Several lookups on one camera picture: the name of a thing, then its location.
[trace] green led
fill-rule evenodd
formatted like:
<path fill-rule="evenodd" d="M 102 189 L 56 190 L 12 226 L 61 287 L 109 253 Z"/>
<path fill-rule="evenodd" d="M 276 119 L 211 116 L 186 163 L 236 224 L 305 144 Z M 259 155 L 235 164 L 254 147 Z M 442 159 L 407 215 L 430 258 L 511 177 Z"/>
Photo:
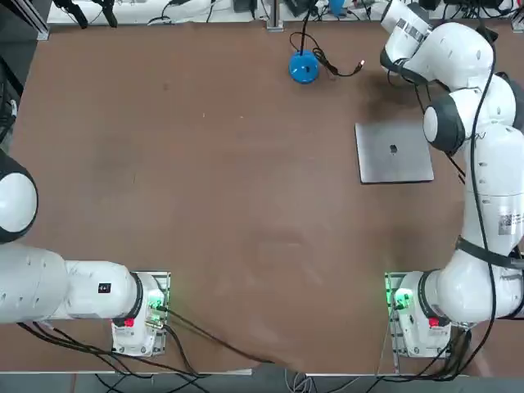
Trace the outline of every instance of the green led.
<path fill-rule="evenodd" d="M 153 300 L 149 300 L 148 304 L 150 305 L 150 307 L 155 309 L 157 307 L 162 306 L 162 299 L 154 298 Z"/>
<path fill-rule="evenodd" d="M 395 293 L 396 309 L 407 309 L 411 303 L 413 292 L 410 289 L 399 288 Z"/>

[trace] brown table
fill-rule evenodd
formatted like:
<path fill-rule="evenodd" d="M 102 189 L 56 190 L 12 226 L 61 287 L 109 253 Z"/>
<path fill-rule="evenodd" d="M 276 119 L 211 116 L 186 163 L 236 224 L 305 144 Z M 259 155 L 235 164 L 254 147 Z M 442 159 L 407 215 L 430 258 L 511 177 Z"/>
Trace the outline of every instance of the brown table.
<path fill-rule="evenodd" d="M 494 27 L 498 69 L 524 82 L 522 37 Z M 387 34 L 377 23 L 311 26 L 333 64 L 366 64 L 354 78 L 322 70 L 302 86 L 287 73 L 290 30 L 55 31 L 38 45 L 12 149 L 41 198 L 23 242 L 67 259 L 168 269 L 173 307 L 235 346 L 306 372 L 375 373 L 383 274 L 447 263 L 462 186 L 437 151 L 432 183 L 362 186 L 355 122 L 420 117 L 413 91 L 388 86 L 379 66 Z M 62 326 L 110 344 L 107 321 Z M 105 368 L 15 326 L 0 333 L 1 370 Z M 472 373 L 522 376 L 521 333 L 497 322 Z M 200 370 L 254 365 L 180 335 Z M 181 367 L 168 351 L 158 360 Z M 391 365 L 388 342 L 381 371 Z"/>

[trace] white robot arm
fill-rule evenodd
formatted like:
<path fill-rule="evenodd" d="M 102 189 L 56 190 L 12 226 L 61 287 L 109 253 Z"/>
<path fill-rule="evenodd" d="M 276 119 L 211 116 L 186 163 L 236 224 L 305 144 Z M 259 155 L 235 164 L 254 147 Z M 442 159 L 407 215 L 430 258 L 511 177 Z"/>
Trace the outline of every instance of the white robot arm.
<path fill-rule="evenodd" d="M 451 261 L 442 270 L 406 274 L 395 295 L 408 356 L 435 357 L 449 341 L 452 323 L 490 319 L 493 265 L 496 318 L 520 314 L 522 268 L 508 256 L 524 235 L 524 93 L 507 75 L 493 75 L 493 50 L 473 29 L 456 23 L 433 28 L 418 4 L 392 0 L 382 17 L 391 33 L 381 53 L 390 72 L 416 84 L 448 89 L 424 113 L 424 133 L 453 155 L 464 147 L 464 224 Z M 472 126 L 485 89 L 475 137 L 475 174 L 489 252 L 484 250 L 472 189 Z"/>
<path fill-rule="evenodd" d="M 12 243 L 27 233 L 37 210 L 33 178 L 0 151 L 0 323 L 107 318 L 114 350 L 161 353 L 165 313 L 155 306 L 166 306 L 167 296 L 158 279 L 120 264 L 64 261 L 54 252 Z"/>

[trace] label sticker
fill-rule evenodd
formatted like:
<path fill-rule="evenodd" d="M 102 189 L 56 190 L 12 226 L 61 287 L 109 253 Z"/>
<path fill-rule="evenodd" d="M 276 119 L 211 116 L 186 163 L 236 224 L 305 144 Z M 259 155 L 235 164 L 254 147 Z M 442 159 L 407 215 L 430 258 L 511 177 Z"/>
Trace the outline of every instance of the label sticker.
<path fill-rule="evenodd" d="M 111 283 L 100 282 L 98 284 L 98 293 L 111 293 Z"/>
<path fill-rule="evenodd" d="M 524 216 L 519 214 L 500 215 L 499 217 L 499 235 L 514 235 L 517 231 L 517 225 L 524 220 Z"/>

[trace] black cable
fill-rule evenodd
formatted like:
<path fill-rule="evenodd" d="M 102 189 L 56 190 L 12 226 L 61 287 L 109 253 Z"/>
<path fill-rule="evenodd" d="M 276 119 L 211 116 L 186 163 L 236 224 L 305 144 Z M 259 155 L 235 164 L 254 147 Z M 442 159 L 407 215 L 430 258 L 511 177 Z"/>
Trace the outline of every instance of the black cable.
<path fill-rule="evenodd" d="M 174 372 L 178 373 L 178 376 L 181 377 L 184 381 L 191 382 L 195 387 L 197 387 L 198 389 L 200 389 L 204 393 L 209 393 L 209 391 L 207 389 L 204 389 L 203 387 L 198 385 L 195 382 L 195 380 L 191 380 L 189 378 L 189 377 L 193 377 L 193 375 L 191 375 L 191 374 L 189 374 L 189 373 L 187 373 L 187 372 L 185 372 L 183 370 L 180 370 L 178 368 L 174 368 L 174 367 L 168 366 L 167 364 L 159 364 L 159 363 L 147 360 L 147 359 L 138 358 L 136 356 L 131 356 L 131 355 L 126 355 L 126 354 L 120 354 L 120 353 L 116 353 L 116 352 L 110 352 L 110 351 L 106 351 L 106 350 L 101 350 L 100 348 L 97 348 L 95 346 L 86 346 L 85 344 L 81 344 L 81 345 L 77 345 L 77 344 L 74 344 L 74 343 L 66 344 L 64 342 L 61 342 L 61 339 L 59 337 L 55 337 L 55 336 L 53 336 L 51 334 L 49 334 L 49 336 L 51 336 L 53 338 L 46 337 L 46 335 L 40 334 L 40 333 L 34 331 L 33 329 L 31 329 L 25 323 L 18 323 L 17 325 L 20 326 L 21 328 L 23 328 L 24 330 L 26 330 L 29 334 L 39 338 L 40 340 L 43 340 L 43 341 L 48 342 L 50 344 L 53 344 L 55 346 L 61 346 L 63 348 L 67 348 L 67 349 L 70 349 L 70 350 L 77 350 L 78 352 L 84 352 L 84 353 L 87 353 L 87 354 L 118 356 L 119 358 L 132 359 L 132 360 L 140 362 L 140 363 L 149 364 L 151 366 L 155 366 L 155 367 L 158 367 L 158 368 L 163 368 L 163 369 L 166 369 L 166 370 L 174 371 Z"/>
<path fill-rule="evenodd" d="M 477 13 L 478 20 L 481 24 L 481 28 L 485 29 L 486 26 L 484 25 L 484 21 L 479 17 Z M 482 243 L 484 244 L 484 248 L 486 251 L 489 250 L 488 248 L 488 241 L 486 236 L 486 229 L 484 227 L 484 219 L 482 218 L 482 210 L 481 210 L 481 202 L 478 194 L 478 185 L 477 185 L 477 176 L 475 174 L 475 137 L 477 135 L 477 123 L 478 118 L 481 113 L 482 104 L 484 103 L 484 100 L 486 99 L 486 95 L 488 93 L 488 89 L 490 87 L 491 80 L 493 79 L 493 74 L 495 73 L 495 64 L 497 61 L 497 55 L 495 51 L 495 46 L 493 45 L 493 42 L 491 41 L 490 35 L 486 34 L 486 41 L 491 46 L 491 49 L 493 51 L 493 61 L 491 63 L 491 70 L 490 74 L 488 76 L 488 79 L 486 81 L 486 87 L 484 88 L 484 91 L 481 95 L 481 100 L 478 103 L 477 111 L 475 113 L 475 118 L 473 120 L 473 126 L 472 126 L 472 135 L 471 135 L 471 141 L 470 141 L 470 167 L 471 167 L 471 177 L 472 177 L 472 187 L 473 187 L 473 196 L 475 197 L 475 205 L 477 208 L 477 215 L 478 215 L 478 222 L 481 229 L 481 235 L 482 235 Z M 488 270 L 490 272 L 490 286 L 491 286 L 491 316 L 490 316 L 490 322 L 488 324 L 488 328 L 486 329 L 486 332 L 484 333 L 484 337 L 482 337 L 481 342 L 476 347 L 476 349 L 472 352 L 469 359 L 466 361 L 466 363 L 458 370 L 457 374 L 460 374 L 466 367 L 473 361 L 475 356 L 478 354 L 478 352 L 482 349 L 486 341 L 488 340 L 488 337 L 491 334 L 491 329 L 493 328 L 493 324 L 495 322 L 495 315 L 497 310 L 497 292 L 496 292 L 496 286 L 495 286 L 495 276 L 493 274 L 493 266 L 489 260 L 486 261 L 488 264 Z"/>
<path fill-rule="evenodd" d="M 509 6 L 508 8 L 504 8 L 503 10 L 500 9 L 499 6 L 497 6 L 495 8 L 495 10 L 497 10 L 497 12 L 499 13 L 498 16 L 496 16 L 497 18 L 500 17 L 500 16 L 508 16 L 509 14 L 515 12 L 517 8 L 513 9 L 513 7 L 515 6 L 515 2 L 513 0 L 511 0 L 511 6 Z"/>
<path fill-rule="evenodd" d="M 512 256 L 513 258 L 516 258 L 518 260 L 522 259 L 522 254 L 518 247 L 518 244 L 513 248 L 513 252 L 509 256 Z M 522 270 L 522 280 L 524 280 L 524 270 Z M 507 319 L 510 321 L 522 321 L 524 320 L 523 317 L 517 317 L 517 315 L 521 313 L 522 309 L 524 309 L 524 294 L 521 298 L 521 302 L 518 305 L 518 307 L 511 314 L 506 315 L 505 317 L 502 317 L 499 319 Z"/>
<path fill-rule="evenodd" d="M 488 18 L 490 19 L 494 19 L 494 18 L 498 18 L 501 16 L 500 12 L 498 15 L 491 15 L 484 6 L 481 6 L 482 10 L 484 11 L 484 13 L 487 15 Z"/>
<path fill-rule="evenodd" d="M 448 7 L 449 7 L 449 4 L 447 3 L 447 4 L 444 6 L 444 11 L 442 12 L 442 20 L 445 20 L 445 12 L 448 11 Z"/>
<path fill-rule="evenodd" d="M 107 388 L 107 393 L 109 393 L 110 391 L 114 391 L 116 393 L 124 393 L 123 391 L 119 390 L 119 389 L 116 389 L 115 386 L 111 386 L 109 385 L 107 382 L 105 382 L 103 379 L 100 378 L 100 376 L 98 374 L 94 374 L 94 376 L 97 378 L 97 380 Z"/>
<path fill-rule="evenodd" d="M 429 85 L 428 84 L 424 84 L 424 86 L 426 87 L 427 100 L 429 102 L 431 102 L 431 94 L 429 93 Z"/>
<path fill-rule="evenodd" d="M 89 346 L 86 346 L 78 341 L 76 341 L 75 339 L 73 339 L 71 336 L 65 334 L 63 331 L 59 330 L 59 329 L 56 329 L 56 328 L 53 328 L 57 333 L 61 334 L 62 336 L 64 336 L 68 341 L 65 341 L 65 340 L 62 340 L 60 337 L 56 337 L 56 336 L 53 336 L 51 333 L 49 332 L 46 332 L 37 322 L 33 322 L 33 325 L 41 332 L 42 335 L 44 335 L 45 337 L 47 337 L 49 340 L 54 340 L 54 341 L 57 341 L 57 342 L 61 342 L 63 344 L 70 344 L 70 343 L 73 343 L 73 344 L 76 344 L 78 346 L 82 346 L 83 348 L 85 348 L 86 350 L 89 350 L 89 349 L 92 349 L 92 348 L 89 348 Z M 111 357 L 113 360 L 115 360 L 116 362 L 118 362 L 122 368 L 127 372 L 124 373 L 123 371 L 119 370 L 114 364 L 112 364 L 110 361 L 108 361 L 107 359 L 104 359 L 102 358 L 101 355 L 98 355 L 98 354 L 94 354 L 93 355 L 100 359 L 103 363 L 107 364 L 110 368 L 112 368 L 116 373 L 118 374 L 122 374 L 122 375 L 132 375 L 134 377 L 137 377 L 137 378 L 151 378 L 151 377 L 144 377 L 144 376 L 141 376 L 141 375 L 138 375 L 138 374 L 135 374 L 134 372 L 132 372 L 126 365 L 124 362 L 122 362 L 120 359 L 116 358 L 116 356 L 114 355 L 108 355 L 109 357 Z"/>
<path fill-rule="evenodd" d="M 215 1 L 216 1 L 216 0 L 211 0 L 210 13 L 207 14 L 206 23 L 209 23 L 209 21 L 210 21 L 210 19 L 211 19 L 211 13 L 213 12 L 213 8 L 215 8 Z"/>
<path fill-rule="evenodd" d="M 104 9 L 102 8 L 102 9 L 100 10 L 100 12 L 98 12 L 98 15 L 95 16 L 95 19 L 91 20 L 91 21 L 89 22 L 89 24 L 92 25 L 92 24 L 93 24 L 93 23 L 98 19 L 98 17 L 102 14 L 103 11 L 104 11 Z"/>
<path fill-rule="evenodd" d="M 360 72 L 360 70 L 362 70 L 362 67 L 364 65 L 364 61 L 361 61 L 359 62 L 359 64 L 355 67 L 355 69 L 350 72 L 349 74 L 342 74 L 338 68 L 336 68 L 333 64 L 331 64 L 329 62 L 329 60 L 326 58 L 326 54 L 325 52 L 320 48 L 320 46 L 318 45 L 318 42 L 316 39 L 313 38 L 312 35 L 310 34 L 307 34 L 305 33 L 304 31 L 302 32 L 299 32 L 299 31 L 295 31 L 293 33 L 290 34 L 289 36 L 289 42 L 290 44 L 293 46 L 293 48 L 295 48 L 295 50 L 299 51 L 299 48 L 296 47 L 296 45 L 293 43 L 293 36 L 296 35 L 296 34 L 301 34 L 302 35 L 302 41 L 304 41 L 305 37 L 309 38 L 311 41 L 313 41 L 315 47 L 311 50 L 311 52 L 314 54 L 314 56 L 317 58 L 318 62 L 326 67 L 326 69 L 332 74 L 332 75 L 335 75 L 335 76 L 340 76 L 340 77 L 344 77 L 344 78 L 347 78 L 347 77 L 350 77 L 350 76 L 353 76 L 355 74 L 357 74 L 358 72 Z"/>
<path fill-rule="evenodd" d="M 315 20 L 316 21 L 322 20 L 322 17 L 328 13 L 328 8 L 329 8 L 328 6 L 324 6 L 321 12 L 317 15 L 317 19 Z"/>
<path fill-rule="evenodd" d="M 448 157 L 448 160 L 451 162 L 451 164 L 453 164 L 453 166 L 455 167 L 455 169 L 463 176 L 465 177 L 466 174 L 464 173 L 464 170 L 462 168 L 460 168 L 459 164 L 457 164 L 455 162 L 455 160 L 453 159 L 453 157 L 450 155 L 450 154 L 446 154 L 446 157 Z"/>
<path fill-rule="evenodd" d="M 181 321 L 183 321 L 184 323 L 186 323 L 190 327 L 192 327 L 192 328 L 196 329 L 198 332 L 204 334 L 207 338 L 211 339 L 212 341 L 218 342 L 221 346 L 224 346 L 224 347 L 228 348 L 229 350 L 235 352 L 236 354 L 238 354 L 240 356 L 245 357 L 246 359 L 254 360 L 255 362 L 260 362 L 260 363 L 267 363 L 267 364 L 272 364 L 273 363 L 270 360 L 262 359 L 262 358 L 259 358 L 258 356 L 250 355 L 250 354 L 244 352 L 243 350 L 239 350 L 238 348 L 232 346 L 231 344 L 227 343 L 226 341 L 221 340 L 218 337 L 213 336 L 211 333 L 205 331 L 201 327 L 198 327 L 195 323 L 191 322 L 187 318 L 184 318 L 182 315 L 174 312 L 171 309 L 167 309 L 164 306 L 157 307 L 156 309 L 158 309 L 159 311 L 164 311 L 164 312 L 167 312 L 167 313 L 173 315 L 175 318 L 180 319 Z"/>
<path fill-rule="evenodd" d="M 115 382 L 112 386 L 111 386 L 111 389 L 108 390 L 106 393 L 111 393 L 112 391 L 115 390 L 115 388 L 125 379 L 129 377 L 129 375 L 123 375 L 117 382 Z"/>
<path fill-rule="evenodd" d="M 165 393 L 175 393 L 175 391 L 181 391 L 184 387 L 188 386 L 188 385 L 191 385 L 192 382 L 186 382 L 184 383 L 183 385 L 179 386 L 179 387 L 175 387 L 174 389 L 171 389 L 170 391 L 166 391 Z"/>
<path fill-rule="evenodd" d="M 309 15 L 311 15 L 311 10 L 313 10 L 314 4 L 315 4 L 315 0 L 310 0 L 309 1 L 308 11 L 305 13 L 304 22 L 302 23 L 302 37 L 300 39 L 300 55 L 301 56 L 304 53 L 305 27 L 308 25 Z"/>
<path fill-rule="evenodd" d="M 462 10 L 462 6 L 458 6 L 458 10 L 450 17 L 450 19 L 455 18 L 459 14 L 459 12 L 461 12 L 461 10 Z"/>
<path fill-rule="evenodd" d="M 184 366 L 186 366 L 186 370 L 188 370 L 193 375 L 198 375 L 198 371 L 196 371 L 193 366 L 191 366 L 191 363 L 189 363 L 189 359 L 187 358 L 187 355 L 182 347 L 182 342 L 178 338 L 177 334 L 174 332 L 173 328 L 169 325 L 164 325 L 164 330 L 166 330 L 170 336 L 173 337 L 174 342 L 176 343 L 178 347 L 178 352 L 180 353 L 180 356 L 182 357 L 182 361 Z"/>
<path fill-rule="evenodd" d="M 164 8 L 162 8 L 162 12 L 161 12 L 160 16 L 156 16 L 156 17 L 154 17 L 154 18 L 151 18 L 151 19 L 147 22 L 147 24 L 149 25 L 151 22 L 154 22 L 154 21 L 156 21 L 156 20 L 171 20 L 171 18 L 169 18 L 168 16 L 164 15 L 164 13 L 165 13 L 165 10 L 167 10 L 168 7 L 170 7 L 170 6 L 172 6 L 173 4 L 175 4 L 176 1 L 177 1 L 177 0 L 170 0 L 170 1 L 168 1 L 168 2 L 165 4 Z"/>
<path fill-rule="evenodd" d="M 351 383 L 353 383 L 353 381 L 357 378 L 352 378 L 350 379 L 349 381 L 346 381 L 344 382 L 342 385 L 340 385 L 339 387 L 335 387 L 334 389 L 331 389 L 330 391 L 325 391 L 324 393 L 333 393 L 335 391 L 342 391 L 343 389 L 345 389 L 346 387 L 348 387 Z"/>
<path fill-rule="evenodd" d="M 313 383 L 314 393 L 319 393 L 317 388 L 317 382 L 314 381 L 313 377 L 311 377 L 311 383 Z"/>
<path fill-rule="evenodd" d="M 366 1 L 365 0 L 360 0 L 360 2 L 364 6 L 364 10 L 366 10 L 366 16 L 368 17 L 368 20 L 371 20 L 371 7 L 368 8 L 368 6 L 366 6 Z"/>
<path fill-rule="evenodd" d="M 357 18 L 357 20 L 361 20 L 361 19 L 359 18 L 359 16 L 358 16 L 357 14 L 355 14 L 355 13 L 354 13 L 352 10 L 350 10 L 349 8 L 346 10 L 346 12 L 347 12 L 348 14 L 351 14 L 351 15 L 354 16 L 355 18 Z"/>
<path fill-rule="evenodd" d="M 420 99 L 420 94 L 418 93 L 418 87 L 416 84 L 413 84 L 413 87 L 415 89 L 415 95 L 417 96 L 418 105 L 420 106 L 420 110 L 422 113 L 425 113 L 426 110 L 424 109 L 424 105 L 422 104 L 422 100 Z"/>
<path fill-rule="evenodd" d="M 439 353 L 431 360 L 431 362 L 425 367 L 422 369 L 422 371 L 418 372 L 417 374 L 415 375 L 408 375 L 408 376 L 402 376 L 402 375 L 399 375 L 399 376 L 395 376 L 397 378 L 402 378 L 403 380 L 390 380 L 390 379 L 386 379 L 385 377 L 382 377 L 383 380 L 385 381 L 388 381 L 388 382 L 394 382 L 394 383 L 404 383 L 404 382 L 411 382 L 411 381 L 415 381 L 415 380 L 430 380 L 430 381 L 445 381 L 446 379 L 441 379 L 441 374 L 445 373 L 447 370 L 444 370 L 444 368 L 434 374 L 430 374 L 430 375 L 423 375 L 427 370 L 429 370 L 429 368 L 436 363 L 437 360 L 441 360 L 441 356 L 450 348 L 453 348 L 453 346 L 455 345 L 455 343 L 459 342 L 459 339 L 460 337 L 465 333 L 464 330 L 462 330 L 453 340 L 450 340 L 448 342 L 448 344 L 442 348 Z"/>
<path fill-rule="evenodd" d="M 264 9 L 265 17 L 268 18 L 268 19 L 270 19 L 270 18 L 269 18 L 268 10 L 265 9 L 264 0 L 260 0 L 260 4 L 262 4 L 262 8 Z"/>
<path fill-rule="evenodd" d="M 377 380 L 366 390 L 366 393 L 369 393 L 370 391 L 373 390 L 373 388 L 378 385 L 378 383 L 384 379 L 384 377 L 378 377 Z"/>

